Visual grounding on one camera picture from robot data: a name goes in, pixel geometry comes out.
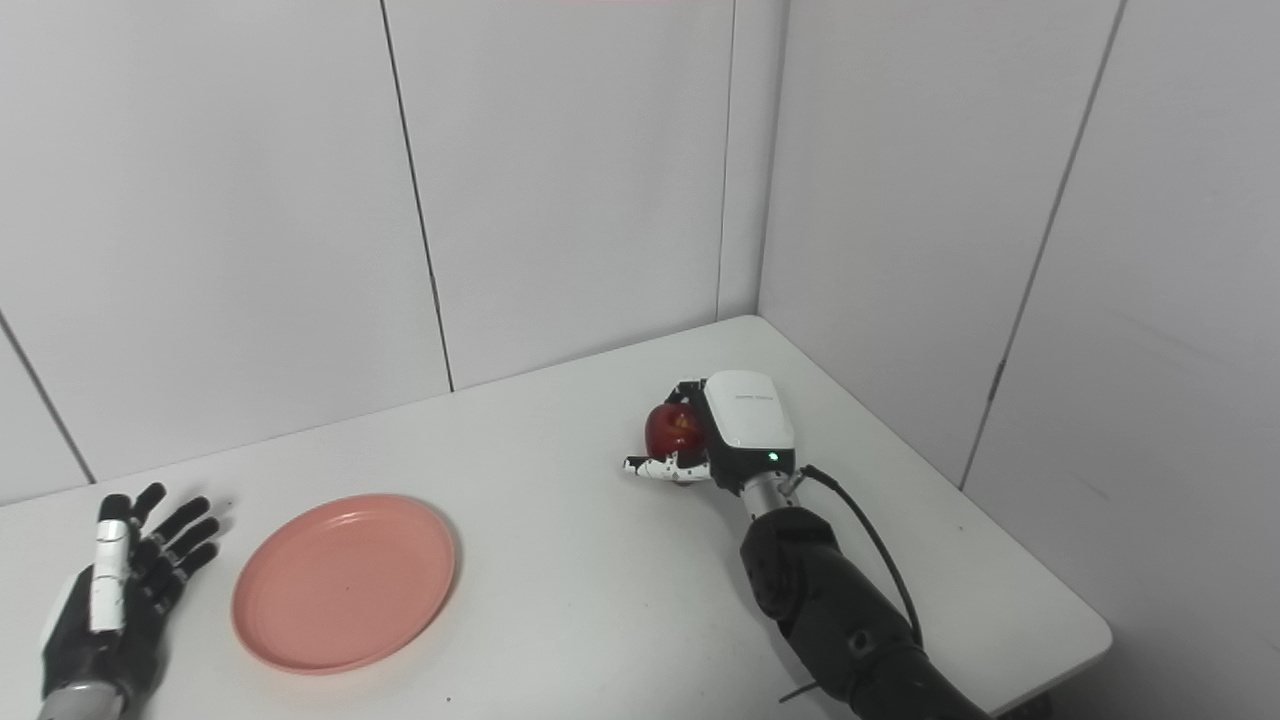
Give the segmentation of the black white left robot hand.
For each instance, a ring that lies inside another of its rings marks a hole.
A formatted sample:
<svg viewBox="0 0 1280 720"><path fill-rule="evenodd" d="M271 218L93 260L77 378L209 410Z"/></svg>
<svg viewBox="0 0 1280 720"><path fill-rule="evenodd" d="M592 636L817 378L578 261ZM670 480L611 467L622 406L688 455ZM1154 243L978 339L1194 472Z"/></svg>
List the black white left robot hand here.
<svg viewBox="0 0 1280 720"><path fill-rule="evenodd" d="M161 483L99 506L93 560L44 644L41 719L138 719L166 664L166 629L193 577L219 552L212 502L197 495L154 528Z"/></svg>

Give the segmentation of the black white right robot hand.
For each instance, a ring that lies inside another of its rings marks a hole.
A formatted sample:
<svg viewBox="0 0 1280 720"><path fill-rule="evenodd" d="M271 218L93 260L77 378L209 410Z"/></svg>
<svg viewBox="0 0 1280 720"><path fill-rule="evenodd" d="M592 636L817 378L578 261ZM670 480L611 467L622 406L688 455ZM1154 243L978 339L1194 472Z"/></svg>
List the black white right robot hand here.
<svg viewBox="0 0 1280 720"><path fill-rule="evenodd" d="M796 436L773 379L724 370L681 380L644 424L645 454L625 471L678 486L712 482L744 497L751 482L795 474Z"/></svg>

